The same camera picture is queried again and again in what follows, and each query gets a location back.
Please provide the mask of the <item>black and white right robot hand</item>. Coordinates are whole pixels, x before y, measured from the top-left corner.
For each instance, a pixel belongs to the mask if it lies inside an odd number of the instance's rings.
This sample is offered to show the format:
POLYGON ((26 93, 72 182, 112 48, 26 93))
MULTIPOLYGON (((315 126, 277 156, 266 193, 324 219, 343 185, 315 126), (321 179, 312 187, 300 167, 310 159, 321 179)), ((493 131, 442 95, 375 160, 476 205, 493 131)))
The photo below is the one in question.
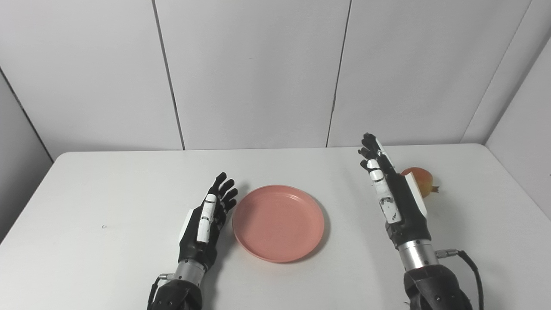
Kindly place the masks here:
POLYGON ((375 135, 366 132, 358 153, 375 189, 386 219, 385 228, 395 248, 412 241, 431 241, 427 210, 413 173, 398 173, 375 135))

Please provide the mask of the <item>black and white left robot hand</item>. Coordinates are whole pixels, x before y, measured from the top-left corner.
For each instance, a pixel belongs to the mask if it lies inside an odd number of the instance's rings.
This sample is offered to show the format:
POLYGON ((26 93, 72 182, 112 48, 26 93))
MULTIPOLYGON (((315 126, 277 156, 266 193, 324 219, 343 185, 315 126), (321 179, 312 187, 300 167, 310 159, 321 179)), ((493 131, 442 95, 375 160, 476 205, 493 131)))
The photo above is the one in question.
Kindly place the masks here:
POLYGON ((178 263, 191 260, 210 269, 217 258, 217 243, 229 212, 236 206, 234 179, 220 173, 201 204, 186 215, 179 239, 178 263))

